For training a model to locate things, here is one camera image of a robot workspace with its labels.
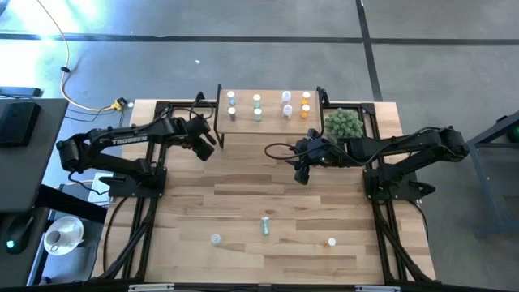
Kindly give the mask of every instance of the wooden table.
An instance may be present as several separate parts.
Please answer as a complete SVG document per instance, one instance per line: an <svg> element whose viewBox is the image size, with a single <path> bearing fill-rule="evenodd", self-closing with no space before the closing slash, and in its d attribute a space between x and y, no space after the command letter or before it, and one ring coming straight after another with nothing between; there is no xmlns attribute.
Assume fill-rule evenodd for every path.
<svg viewBox="0 0 519 292"><path fill-rule="evenodd" d="M230 107L227 93L234 92L236 100L236 121L231 121L227 109ZM319 98L317 91L311 91L309 98L310 111L308 118L301 118L302 93L304 91L290 91L293 107L290 120L282 117L281 94L282 90L243 90L222 89L218 102L217 131L220 134L282 134L305 135L308 129L321 131ZM254 104L252 97L261 96L261 122L254 120Z"/></svg>
<svg viewBox="0 0 519 292"><path fill-rule="evenodd" d="M131 123L151 121L155 103L137 100ZM402 134L395 103L375 103L375 109L382 138ZM383 283L362 168L312 168L310 182L302 186L294 181L292 166L263 153L267 144L293 144L300 138L230 135L225 148L215 148L206 162L189 150L170 148L167 186L157 209L146 281ZM146 144L128 145L122 156L141 158L145 151ZM289 154L282 148L272 148L272 152ZM128 199L115 217L108 242L109 263L128 240L135 202ZM420 213L403 201L395 202L395 210L403 246L424 273L435 278ZM271 218L267 237L261 233L261 217ZM219 247L210 243L211 234L221 235ZM324 242L331 237L337 245L326 247ZM134 267L140 246L136 250ZM388 254L397 275L392 248ZM101 259L99 248L93 276L101 273Z"/></svg>

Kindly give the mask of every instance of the yellow cable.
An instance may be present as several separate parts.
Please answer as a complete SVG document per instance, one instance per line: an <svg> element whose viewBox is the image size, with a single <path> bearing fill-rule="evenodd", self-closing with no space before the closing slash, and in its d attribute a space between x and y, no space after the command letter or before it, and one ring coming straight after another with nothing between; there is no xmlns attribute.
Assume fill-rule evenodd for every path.
<svg viewBox="0 0 519 292"><path fill-rule="evenodd" d="M56 28L58 29L59 33L62 35L62 39L63 41L65 42L65 45L66 45L66 62L65 62L65 67L68 68L68 64L69 64L69 61L71 59L71 50L68 46L68 42L66 41L66 38L65 38L65 35L63 34L63 31L62 29L59 27L58 23L56 22L56 20L54 20L54 18L52 17L52 15L47 11L47 9L45 8L45 6L43 6L43 4L41 4L40 0L36 0L41 8L43 8L43 10L45 11L45 13L50 17L50 19L52 20L52 22L54 22L54 25L56 26ZM60 90L62 92L62 95L63 97L65 97L66 100L68 100L72 105L75 105L77 107L80 107L81 109L84 109L84 110L91 110L91 111L106 111L106 110L111 110L113 108L113 106L116 106L116 105L112 105L110 107L105 107L104 109L94 109L94 108L91 108L91 107L87 107L85 105L81 105L75 101L73 101L65 92L65 71L62 72L62 80L60 82Z"/></svg>

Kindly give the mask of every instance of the potted plant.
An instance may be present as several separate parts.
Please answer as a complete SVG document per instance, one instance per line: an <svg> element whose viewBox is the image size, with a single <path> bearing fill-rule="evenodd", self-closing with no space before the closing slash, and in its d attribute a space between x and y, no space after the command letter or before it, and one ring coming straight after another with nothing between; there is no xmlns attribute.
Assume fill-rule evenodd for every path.
<svg viewBox="0 0 519 292"><path fill-rule="evenodd" d="M364 123L358 113L350 109L338 109L324 120L324 129L335 141L338 139L361 138Z"/></svg>

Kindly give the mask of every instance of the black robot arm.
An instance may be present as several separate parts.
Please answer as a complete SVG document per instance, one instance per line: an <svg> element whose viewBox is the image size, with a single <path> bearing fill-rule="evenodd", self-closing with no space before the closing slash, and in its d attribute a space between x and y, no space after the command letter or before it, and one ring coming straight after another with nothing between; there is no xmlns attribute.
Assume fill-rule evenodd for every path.
<svg viewBox="0 0 519 292"><path fill-rule="evenodd" d="M320 137L319 132L310 129L307 138L299 140L292 150L298 160L287 162L294 166L296 170L294 179L301 184L308 183L310 166L364 166L380 157L414 153L394 165L383 164L376 170L365 171L364 182L367 195L374 200L386 200L389 194L394 195L394 199L407 200L427 195L434 191L434 187L416 182L414 171L437 161L461 161L469 153L461 133L454 131L452 127L426 127L411 135L384 140L358 138L339 140L338 143L326 140ZM419 193L410 192L409 187ZM411 195L403 195L399 198L397 192L411 193Z"/></svg>
<svg viewBox="0 0 519 292"><path fill-rule="evenodd" d="M147 184L157 178L149 161L143 158L130 161L101 151L112 146L151 142L167 147L176 145L189 148L200 160L206 161L214 148L200 136L204 135L211 144L215 144L216 141L209 135L210 131L211 127L203 115L196 115L189 121L184 118L157 118L143 126L94 129L59 141L56 146L64 170L82 173L95 168L124 174L138 184Z"/></svg>

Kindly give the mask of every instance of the gray floor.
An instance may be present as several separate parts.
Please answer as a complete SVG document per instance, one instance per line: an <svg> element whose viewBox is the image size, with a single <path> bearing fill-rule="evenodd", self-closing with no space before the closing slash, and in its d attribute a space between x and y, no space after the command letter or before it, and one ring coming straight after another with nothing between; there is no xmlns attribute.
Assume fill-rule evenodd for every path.
<svg viewBox="0 0 519 292"><path fill-rule="evenodd" d="M0 32L56 33L37 6L33 11L21 2L11 0L0 17ZM360 37L354 0L44 3L66 32ZM364 0L364 6L372 37L519 37L517 1ZM397 102L406 133L453 125L468 140L502 115L519 110L519 45L374 45L373 50L383 98ZM45 90L44 97L60 97L63 43L4 40L0 51L2 85L36 86ZM364 50L356 44L71 42L71 56L75 71L66 90L90 106L118 97L191 98L200 90L212 97L219 83L227 88L319 85L333 100L373 101ZM92 124L67 120L60 138L117 123L116 115ZM517 167L511 170L517 173ZM519 290L519 236L474 237L474 228L490 219L470 159L438 163L418 175L437 187L423 208L438 278L449 284ZM64 181L66 173L55 153L45 182Z"/></svg>

